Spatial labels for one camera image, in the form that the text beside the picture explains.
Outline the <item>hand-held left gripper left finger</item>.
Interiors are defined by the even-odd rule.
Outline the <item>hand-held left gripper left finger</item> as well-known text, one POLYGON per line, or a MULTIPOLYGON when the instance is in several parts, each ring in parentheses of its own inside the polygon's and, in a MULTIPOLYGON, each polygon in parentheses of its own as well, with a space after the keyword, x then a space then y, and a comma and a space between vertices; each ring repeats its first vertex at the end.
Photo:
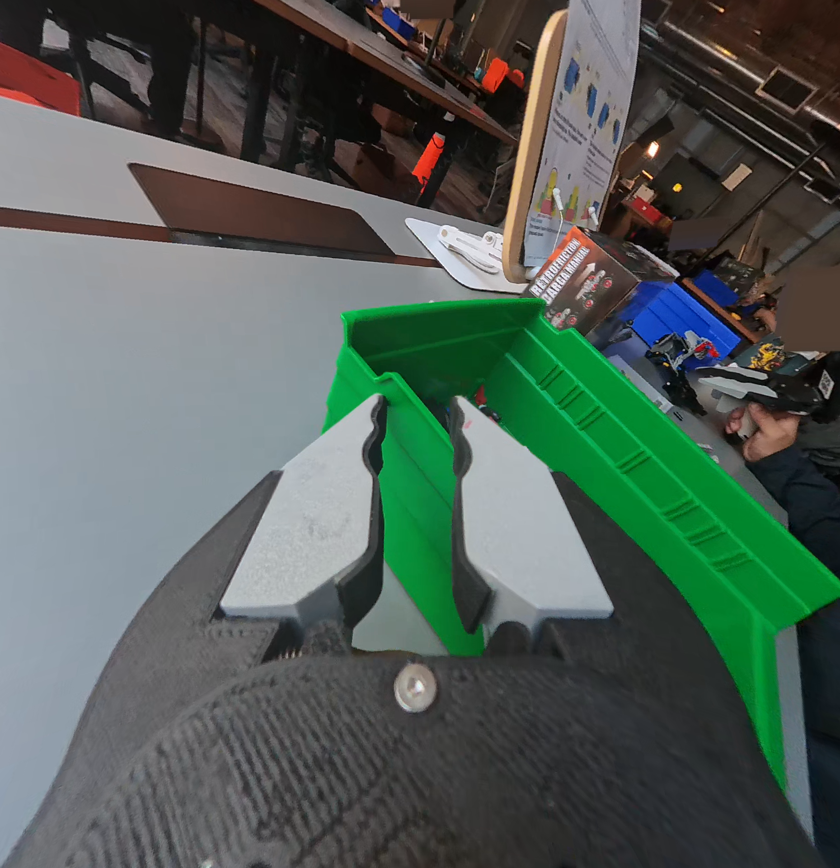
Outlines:
POLYGON ((219 608, 306 631, 356 627, 382 591, 385 396, 373 395, 277 473, 219 608))

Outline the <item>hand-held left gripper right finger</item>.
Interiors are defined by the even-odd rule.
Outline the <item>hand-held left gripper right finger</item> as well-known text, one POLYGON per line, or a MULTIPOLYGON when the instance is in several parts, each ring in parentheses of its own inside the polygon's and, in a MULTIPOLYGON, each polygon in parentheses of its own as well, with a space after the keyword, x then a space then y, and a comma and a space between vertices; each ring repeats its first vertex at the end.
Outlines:
POLYGON ((606 620, 613 604, 553 472, 466 397, 449 405, 455 493, 452 590, 461 625, 540 637, 557 619, 606 620))

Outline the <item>green plastic bin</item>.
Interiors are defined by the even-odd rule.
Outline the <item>green plastic bin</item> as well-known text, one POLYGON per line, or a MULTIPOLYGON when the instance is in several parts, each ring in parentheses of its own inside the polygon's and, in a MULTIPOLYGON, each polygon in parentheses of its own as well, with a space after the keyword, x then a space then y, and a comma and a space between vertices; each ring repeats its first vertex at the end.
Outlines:
POLYGON ((324 429, 388 400, 384 556, 447 652, 479 656, 451 590, 454 451, 431 410, 483 387, 504 430, 563 472, 683 592, 716 644, 770 768, 787 770, 775 638, 840 598, 840 581, 575 331, 536 300, 342 314, 324 429))

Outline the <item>person's right forearm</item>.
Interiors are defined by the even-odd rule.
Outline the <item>person's right forearm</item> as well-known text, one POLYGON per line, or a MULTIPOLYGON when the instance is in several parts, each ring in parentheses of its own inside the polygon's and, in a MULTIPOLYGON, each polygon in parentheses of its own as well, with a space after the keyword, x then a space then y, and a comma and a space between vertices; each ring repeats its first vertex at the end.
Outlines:
MULTIPOLYGON (((840 581, 840 492, 798 448, 747 462, 793 537, 840 581)), ((798 628, 807 727, 840 742, 840 599, 798 628)))

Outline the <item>pile of loose lego pieces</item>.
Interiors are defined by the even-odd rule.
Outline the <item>pile of loose lego pieces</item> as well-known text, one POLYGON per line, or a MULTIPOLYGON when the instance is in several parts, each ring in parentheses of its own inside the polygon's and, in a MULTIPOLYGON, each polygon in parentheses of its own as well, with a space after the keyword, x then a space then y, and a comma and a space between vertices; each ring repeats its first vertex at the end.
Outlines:
MULTIPOLYGON (((441 425, 441 427, 446 429, 447 431, 450 430, 452 423, 450 410, 452 400, 452 397, 448 398, 447 400, 438 398, 429 398, 424 400, 424 404, 429 410, 429 412, 433 415, 433 417, 441 425)), ((474 395, 469 396, 469 401, 480 412, 490 418, 495 424, 502 424, 501 414, 488 404, 485 384, 480 384, 478 386, 474 395)))

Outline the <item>dark lego set box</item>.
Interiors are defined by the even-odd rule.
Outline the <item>dark lego set box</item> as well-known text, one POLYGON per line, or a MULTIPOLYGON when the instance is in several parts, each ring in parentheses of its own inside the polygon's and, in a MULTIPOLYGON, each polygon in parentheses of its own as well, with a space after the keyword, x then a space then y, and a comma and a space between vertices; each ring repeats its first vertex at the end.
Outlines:
POLYGON ((544 302, 544 318, 554 330, 577 331, 602 347, 677 277, 639 245, 575 226, 522 295, 544 302))

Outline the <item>person's right hand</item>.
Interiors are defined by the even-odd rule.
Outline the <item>person's right hand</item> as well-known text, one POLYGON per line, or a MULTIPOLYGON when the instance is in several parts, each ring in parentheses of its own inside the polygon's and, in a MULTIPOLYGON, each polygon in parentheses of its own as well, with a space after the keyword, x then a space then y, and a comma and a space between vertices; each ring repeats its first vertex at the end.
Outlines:
POLYGON ((741 445, 741 456, 746 463, 760 462, 793 446, 802 420, 802 417, 783 410, 749 404, 729 413, 725 432, 740 434, 747 418, 753 423, 754 430, 741 445))

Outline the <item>yellow black toy box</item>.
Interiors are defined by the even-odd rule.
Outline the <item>yellow black toy box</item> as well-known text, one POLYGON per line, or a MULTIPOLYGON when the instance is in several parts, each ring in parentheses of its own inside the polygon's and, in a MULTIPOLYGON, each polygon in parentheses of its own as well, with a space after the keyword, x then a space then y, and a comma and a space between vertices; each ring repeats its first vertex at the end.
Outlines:
POLYGON ((805 354, 788 352, 783 344, 765 341, 751 348, 742 365, 754 371, 793 376, 806 369, 813 361, 805 354))

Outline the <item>small toy robot pieces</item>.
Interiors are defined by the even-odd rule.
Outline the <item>small toy robot pieces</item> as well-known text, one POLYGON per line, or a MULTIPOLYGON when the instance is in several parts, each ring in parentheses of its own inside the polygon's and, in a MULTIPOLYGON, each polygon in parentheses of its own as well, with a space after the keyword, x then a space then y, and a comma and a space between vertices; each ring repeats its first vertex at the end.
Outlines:
POLYGON ((662 378, 662 389, 671 403, 688 410, 695 416, 706 416, 687 374, 687 364, 712 366, 720 362, 717 347, 695 331, 686 331, 682 337, 675 332, 664 335, 649 348, 645 358, 656 368, 662 378))

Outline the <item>blue plastic bin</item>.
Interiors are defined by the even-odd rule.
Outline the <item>blue plastic bin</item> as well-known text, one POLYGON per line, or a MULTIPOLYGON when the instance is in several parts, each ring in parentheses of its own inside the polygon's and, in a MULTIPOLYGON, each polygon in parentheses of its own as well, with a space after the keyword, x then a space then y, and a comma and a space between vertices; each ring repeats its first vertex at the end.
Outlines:
POLYGON ((709 340, 726 359, 742 342, 742 336, 675 282, 639 282, 624 302, 588 336, 588 341, 605 350, 626 328, 646 346, 675 333, 684 338, 693 331, 709 340))

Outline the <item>small blue background bin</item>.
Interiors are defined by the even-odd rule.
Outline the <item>small blue background bin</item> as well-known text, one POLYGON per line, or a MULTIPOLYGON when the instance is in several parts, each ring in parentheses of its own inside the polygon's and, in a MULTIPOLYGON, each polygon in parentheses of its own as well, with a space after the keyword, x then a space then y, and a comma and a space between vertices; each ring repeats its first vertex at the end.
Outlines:
POLYGON ((701 273, 691 280, 694 286, 706 297, 714 301, 718 307, 727 309, 736 307, 739 304, 737 292, 710 270, 703 269, 701 273))

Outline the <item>poster board on wooden stand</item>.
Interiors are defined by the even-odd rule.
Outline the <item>poster board on wooden stand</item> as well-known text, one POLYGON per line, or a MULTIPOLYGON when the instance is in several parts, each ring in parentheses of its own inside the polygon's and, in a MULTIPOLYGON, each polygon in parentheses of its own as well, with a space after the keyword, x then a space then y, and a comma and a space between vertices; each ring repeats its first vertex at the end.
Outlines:
POLYGON ((502 268, 523 283, 572 226, 598 229, 631 106, 640 1, 571 1, 540 35, 504 220, 502 268))

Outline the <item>white flat stand base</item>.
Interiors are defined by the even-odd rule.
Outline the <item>white flat stand base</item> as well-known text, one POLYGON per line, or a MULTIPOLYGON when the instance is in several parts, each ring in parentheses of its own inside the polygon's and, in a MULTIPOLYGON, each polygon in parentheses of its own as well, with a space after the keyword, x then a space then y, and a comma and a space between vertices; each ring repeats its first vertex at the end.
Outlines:
POLYGON ((526 282, 509 280, 503 270, 503 235, 487 231, 482 235, 452 225, 407 218, 405 225, 447 274, 464 288, 476 292, 519 295, 526 282))

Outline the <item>orange plastic object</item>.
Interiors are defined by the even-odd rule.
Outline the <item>orange plastic object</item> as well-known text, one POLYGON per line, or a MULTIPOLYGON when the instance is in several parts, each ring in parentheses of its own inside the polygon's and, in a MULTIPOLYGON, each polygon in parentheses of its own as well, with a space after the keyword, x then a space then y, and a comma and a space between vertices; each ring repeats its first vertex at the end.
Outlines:
POLYGON ((521 70, 510 67, 500 57, 494 57, 485 70, 480 86, 485 92, 493 94, 503 81, 511 81, 520 90, 525 86, 525 76, 521 70))

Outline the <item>red plastic crate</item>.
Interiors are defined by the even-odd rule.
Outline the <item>red plastic crate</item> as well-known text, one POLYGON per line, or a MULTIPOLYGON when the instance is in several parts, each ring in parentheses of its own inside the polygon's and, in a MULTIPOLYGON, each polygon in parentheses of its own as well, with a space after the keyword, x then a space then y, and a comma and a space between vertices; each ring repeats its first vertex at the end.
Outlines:
POLYGON ((72 76, 1 42, 0 96, 81 116, 80 85, 72 76))

